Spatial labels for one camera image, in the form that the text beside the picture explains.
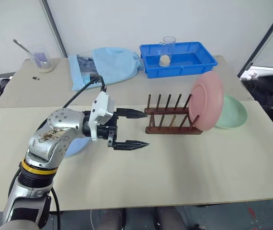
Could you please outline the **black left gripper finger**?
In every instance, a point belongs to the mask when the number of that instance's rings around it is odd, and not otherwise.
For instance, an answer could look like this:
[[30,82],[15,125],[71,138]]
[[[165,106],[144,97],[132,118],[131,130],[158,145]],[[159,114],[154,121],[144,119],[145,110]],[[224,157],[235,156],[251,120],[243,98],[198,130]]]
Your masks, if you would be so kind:
[[114,143],[114,150],[136,150],[148,146],[149,143],[145,143],[137,140],[126,140],[125,142]]
[[129,108],[117,108],[116,109],[117,116],[126,117],[128,119],[139,119],[147,117],[148,115],[145,114],[142,111],[138,111],[135,109],[129,109]]

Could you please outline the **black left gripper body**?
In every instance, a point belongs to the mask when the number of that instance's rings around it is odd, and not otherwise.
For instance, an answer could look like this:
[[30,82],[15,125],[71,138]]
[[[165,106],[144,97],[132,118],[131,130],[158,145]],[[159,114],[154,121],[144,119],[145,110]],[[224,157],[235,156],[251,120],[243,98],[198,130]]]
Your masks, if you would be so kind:
[[115,111],[111,119],[104,125],[97,126],[97,137],[108,141],[108,147],[117,149],[117,120],[118,114]]

